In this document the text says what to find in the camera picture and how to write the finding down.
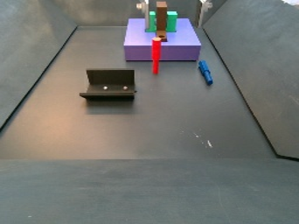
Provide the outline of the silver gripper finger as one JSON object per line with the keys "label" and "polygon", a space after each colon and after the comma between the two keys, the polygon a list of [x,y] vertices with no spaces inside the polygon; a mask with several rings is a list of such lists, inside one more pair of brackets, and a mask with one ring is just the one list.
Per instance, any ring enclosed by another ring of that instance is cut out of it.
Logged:
{"label": "silver gripper finger", "polygon": [[137,8],[145,13],[145,28],[150,28],[150,0],[139,0],[139,4],[137,5]]}
{"label": "silver gripper finger", "polygon": [[201,3],[201,14],[199,14],[199,22],[198,26],[202,26],[205,13],[213,8],[211,0],[199,0]]}

